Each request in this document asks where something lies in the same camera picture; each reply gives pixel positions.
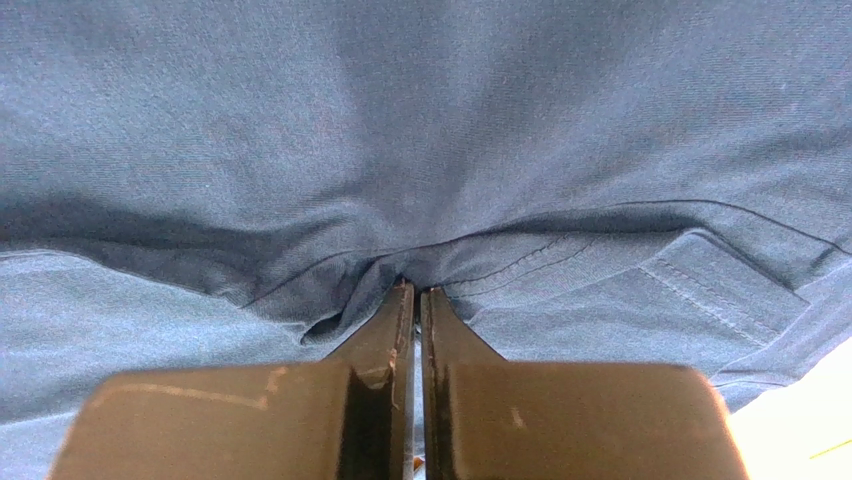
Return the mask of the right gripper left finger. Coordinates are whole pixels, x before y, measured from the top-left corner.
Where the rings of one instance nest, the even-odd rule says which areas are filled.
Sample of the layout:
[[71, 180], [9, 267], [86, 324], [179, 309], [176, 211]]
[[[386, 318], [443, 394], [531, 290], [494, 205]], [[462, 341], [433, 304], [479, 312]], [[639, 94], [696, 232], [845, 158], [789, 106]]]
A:
[[122, 373], [85, 402], [53, 479], [409, 479], [414, 289], [317, 362]]

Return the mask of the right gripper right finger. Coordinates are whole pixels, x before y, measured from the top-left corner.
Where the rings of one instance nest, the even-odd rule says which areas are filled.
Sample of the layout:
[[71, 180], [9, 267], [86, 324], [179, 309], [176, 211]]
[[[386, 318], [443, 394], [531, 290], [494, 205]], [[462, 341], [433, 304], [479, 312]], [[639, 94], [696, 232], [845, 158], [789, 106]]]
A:
[[515, 362], [421, 296], [430, 479], [744, 479], [722, 398], [657, 363]]

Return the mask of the navy blue t shirt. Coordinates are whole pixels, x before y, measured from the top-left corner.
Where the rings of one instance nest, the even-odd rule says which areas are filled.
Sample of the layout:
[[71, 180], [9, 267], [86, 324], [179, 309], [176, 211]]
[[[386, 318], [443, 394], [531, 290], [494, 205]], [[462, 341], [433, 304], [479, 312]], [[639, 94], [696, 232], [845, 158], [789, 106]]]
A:
[[798, 381], [851, 334], [850, 3], [2, 3], [3, 478], [401, 277], [511, 359]]

